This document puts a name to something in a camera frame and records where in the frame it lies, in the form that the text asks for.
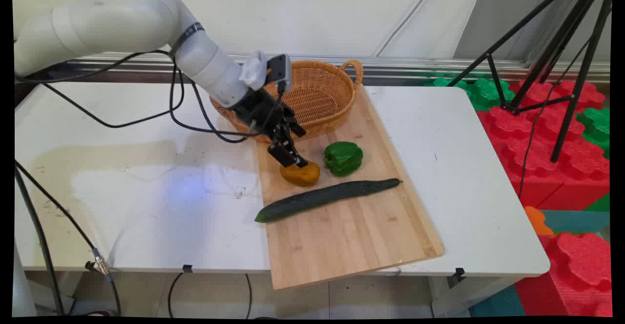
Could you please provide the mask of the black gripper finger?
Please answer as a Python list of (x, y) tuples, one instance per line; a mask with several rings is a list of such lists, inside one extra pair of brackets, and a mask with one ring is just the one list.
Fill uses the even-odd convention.
[(283, 111), (283, 118), (281, 119), (281, 133), (285, 138), (291, 138), (292, 135), (297, 137), (303, 137), (307, 131), (300, 126), (299, 122), (295, 118), (295, 114), (292, 111)]
[(304, 168), (309, 162), (297, 152), (291, 137), (288, 124), (281, 123), (274, 127), (272, 135), (269, 135), (271, 144), (268, 153), (272, 155), (283, 167), (297, 166)]

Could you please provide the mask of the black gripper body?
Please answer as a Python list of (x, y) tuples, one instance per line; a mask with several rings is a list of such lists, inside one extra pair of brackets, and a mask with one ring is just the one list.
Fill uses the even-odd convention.
[(278, 88), (278, 97), (274, 98), (267, 90), (249, 90), (245, 97), (229, 108), (237, 119), (248, 126), (248, 132), (240, 134), (243, 138), (264, 135), (270, 140), (291, 140), (290, 125), (285, 116), (290, 110), (282, 99), (286, 90)]

